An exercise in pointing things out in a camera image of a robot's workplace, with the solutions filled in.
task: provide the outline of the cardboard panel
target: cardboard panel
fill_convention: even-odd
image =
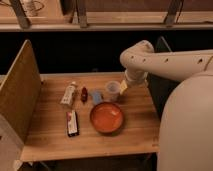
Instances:
[[[20,148],[27,136],[40,87],[33,49],[26,40],[0,87],[0,126]]]

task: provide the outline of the small cup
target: small cup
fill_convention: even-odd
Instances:
[[[109,101],[116,102],[120,95],[120,83],[118,81],[109,81],[106,83],[105,89],[109,95]]]

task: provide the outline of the wooden table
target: wooden table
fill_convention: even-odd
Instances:
[[[23,162],[104,157],[152,153],[158,150],[160,121],[152,99],[144,85],[128,89],[117,103],[125,115],[125,123],[118,134],[102,135],[90,123],[92,99],[83,104],[80,93],[99,90],[107,100],[104,85],[107,81],[123,79],[123,73],[63,76],[44,79],[41,93],[21,154]],[[67,136],[66,111],[60,104],[67,85],[78,84],[73,108],[78,113],[80,135]]]

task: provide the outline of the dark background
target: dark background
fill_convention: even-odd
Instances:
[[[6,74],[25,39],[30,39],[40,73],[123,71],[119,56],[143,39],[164,36],[173,51],[213,48],[212,30],[0,33],[0,74]]]

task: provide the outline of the wooden board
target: wooden board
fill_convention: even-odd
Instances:
[[[99,90],[105,100],[107,81],[121,81],[123,73],[66,76],[45,79],[35,108],[29,135],[21,154],[21,160],[45,161],[85,157],[103,157],[141,154],[158,150],[159,119],[149,91],[145,85],[129,89],[117,103],[124,112],[125,123],[120,132],[103,136],[96,132],[89,120],[92,99],[83,104],[80,92]],[[71,109],[60,105],[66,86],[72,81],[78,84],[78,94],[73,108],[78,113],[80,135],[67,136],[66,112]]]
[[[0,126],[21,148],[40,91],[40,75],[30,41],[25,41],[0,87]]]

